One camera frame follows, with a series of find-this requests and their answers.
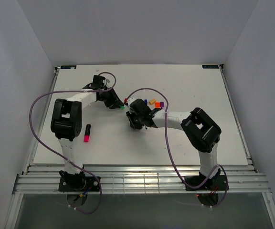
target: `orange connector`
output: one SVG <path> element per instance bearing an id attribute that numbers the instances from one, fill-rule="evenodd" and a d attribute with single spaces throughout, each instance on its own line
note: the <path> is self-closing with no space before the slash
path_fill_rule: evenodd
<path id="1" fill-rule="evenodd" d="M 155 103 L 155 108 L 161 108 L 160 102 L 156 102 L 156 103 Z"/>

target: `marker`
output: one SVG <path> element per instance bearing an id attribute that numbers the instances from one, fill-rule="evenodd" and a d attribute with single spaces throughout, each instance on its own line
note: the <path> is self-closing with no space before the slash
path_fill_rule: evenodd
<path id="1" fill-rule="evenodd" d="M 90 125 L 90 124 L 87 124 L 86 127 L 85 127 L 84 142 L 89 142 L 90 132 L 91 132 L 91 125 Z"/>

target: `white enclosure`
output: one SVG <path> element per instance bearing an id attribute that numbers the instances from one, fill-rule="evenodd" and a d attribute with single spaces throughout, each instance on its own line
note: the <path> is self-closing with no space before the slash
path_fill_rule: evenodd
<path id="1" fill-rule="evenodd" d="M 135 89 L 151 87 L 167 97 L 170 111 L 190 112 L 195 107 L 204 109 L 222 129 L 218 162 L 222 165 L 247 165 L 220 69 L 203 69 L 201 65 L 78 65 L 76 69 L 60 69 L 54 90 L 80 90 L 99 72 L 115 74 L 115 91 L 122 101 Z M 61 152 L 61 146 L 51 131 L 54 102 L 57 98 L 66 99 L 74 94 L 53 94 L 44 122 L 41 140 L 58 152 Z M 163 101 L 152 91 L 141 91 L 133 96 Z M 109 110 L 102 102 L 86 107 L 83 129 L 73 149 L 77 160 L 85 165 L 170 165 L 164 128 L 134 131 L 129 127 L 126 111 Z M 91 124 L 92 128 L 90 142 L 85 143 L 83 138 L 87 124 Z M 169 129 L 168 134 L 177 165 L 200 164 L 198 151 L 183 131 Z M 39 144 L 33 163 L 62 165 L 64 161 Z"/>

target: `white wall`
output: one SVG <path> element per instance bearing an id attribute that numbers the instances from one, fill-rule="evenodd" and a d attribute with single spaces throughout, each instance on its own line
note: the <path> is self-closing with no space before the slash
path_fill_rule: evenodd
<path id="1" fill-rule="evenodd" d="M 53 71 L 17 1 L 0 0 L 0 229 L 32 139 L 29 107 L 48 91 Z"/>
<path id="2" fill-rule="evenodd" d="M 252 159 L 266 172 L 275 201 L 275 1 L 258 2 L 225 75 Z"/>
<path id="3" fill-rule="evenodd" d="M 224 63 L 258 0 L 18 0 L 54 66 Z"/>

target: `purple cable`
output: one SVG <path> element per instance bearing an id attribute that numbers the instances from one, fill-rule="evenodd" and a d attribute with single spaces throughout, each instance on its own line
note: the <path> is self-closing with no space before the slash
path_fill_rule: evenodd
<path id="1" fill-rule="evenodd" d="M 213 205 L 212 208 L 214 207 L 217 207 L 219 206 L 223 200 L 225 199 L 226 197 L 226 194 L 227 194 L 227 191 L 228 191 L 228 178 L 227 178 L 227 174 L 224 170 L 224 168 L 221 166 L 221 165 L 217 165 L 217 166 L 214 166 L 213 169 L 210 171 L 210 173 L 208 174 L 208 176 L 204 179 L 204 181 L 201 182 L 201 184 L 197 185 L 197 186 L 191 186 L 189 185 L 188 183 L 185 182 L 185 180 L 183 179 L 183 177 L 181 176 L 180 172 L 178 171 L 177 169 L 177 166 L 175 165 L 175 162 L 172 158 L 172 155 L 171 155 L 171 151 L 170 151 L 170 146 L 169 146 L 169 141 L 168 141 L 168 135 L 167 135 L 167 110 L 168 110 L 168 106 L 169 106 L 169 102 L 168 102 L 168 99 L 165 97 L 165 95 L 163 95 L 161 92 L 159 92 L 158 90 L 156 89 L 153 89 L 153 88 L 148 88 L 148 87 L 144 87 L 144 88 L 140 88 L 140 89 L 137 89 L 135 91 L 133 91 L 127 98 L 130 98 L 134 93 L 138 92 L 138 91 L 141 91 L 141 90 L 151 90 L 151 91 L 154 91 L 154 92 L 157 92 L 158 94 L 160 94 L 166 101 L 166 108 L 165 108 L 165 141 L 166 141 L 166 147 L 167 147 L 167 151 L 168 151 L 168 155 L 169 155 L 169 158 L 170 158 L 170 161 L 171 161 L 171 164 L 172 166 L 174 167 L 175 169 L 175 172 L 177 173 L 178 177 L 180 178 L 180 180 L 182 181 L 182 183 L 189 187 L 190 189 L 199 189 L 200 187 L 202 187 L 206 182 L 207 180 L 210 178 L 210 175 L 214 172 L 214 170 L 217 168 L 217 166 L 221 167 L 224 174 L 225 174 L 225 177 L 226 177 L 226 190 L 224 192 L 224 195 L 221 199 L 221 201 L 219 201 L 219 203 L 217 203 L 216 205 Z"/>
<path id="2" fill-rule="evenodd" d="M 116 84 L 116 77 L 112 74 L 112 73 L 109 73 L 109 72 L 102 72 L 100 73 L 99 75 L 102 75 L 102 74 L 109 74 L 111 76 L 113 76 L 114 78 L 114 84 L 107 90 L 102 90 L 102 91 L 99 91 L 99 90 L 90 90 L 90 91 L 86 91 L 86 90 L 70 90 L 70 91 L 55 91 L 55 92 L 48 92 L 48 93 L 45 93 L 45 94 L 42 94 L 40 95 L 38 98 L 35 99 L 35 101 L 32 103 L 31 105 L 31 108 L 29 110 L 29 126 L 31 128 L 31 131 L 32 131 L 32 134 L 33 136 L 37 139 L 37 141 L 42 145 L 44 146 L 45 148 L 47 148 L 48 150 L 52 151 L 53 153 L 57 154 L 58 156 L 62 157 L 64 160 L 67 160 L 68 163 L 70 163 L 72 166 L 80 169 L 81 171 L 84 171 L 88 174 L 90 174 L 91 176 L 93 176 L 95 178 L 95 180 L 98 182 L 98 185 L 99 185 L 99 190 L 100 190 L 100 198 L 99 198 L 99 202 L 98 202 L 98 205 L 96 206 L 96 208 L 90 212 L 87 212 L 87 211 L 84 211 L 82 209 L 79 209 L 79 208 L 76 208 L 78 211 L 81 211 L 85 214 L 92 214 L 94 213 L 100 206 L 100 203 L 101 203 L 101 200 L 102 200 L 102 188 L 101 188 L 101 183 L 100 183 L 100 180 L 90 171 L 88 170 L 85 170 L 84 168 L 81 168 L 79 167 L 78 165 L 76 165 L 75 163 L 73 163 L 72 161 L 70 161 L 67 157 L 63 156 L 62 154 L 58 153 L 57 151 L 55 151 L 54 149 L 50 148 L 48 145 L 46 145 L 36 134 L 34 128 L 33 128 L 33 125 L 32 125 L 32 110 L 33 110 L 33 107 L 35 106 L 35 104 L 43 97 L 49 95 L 49 94 L 56 94 L 56 93 L 78 93 L 78 92 L 108 92 L 108 91 L 111 91 L 115 84 Z"/>

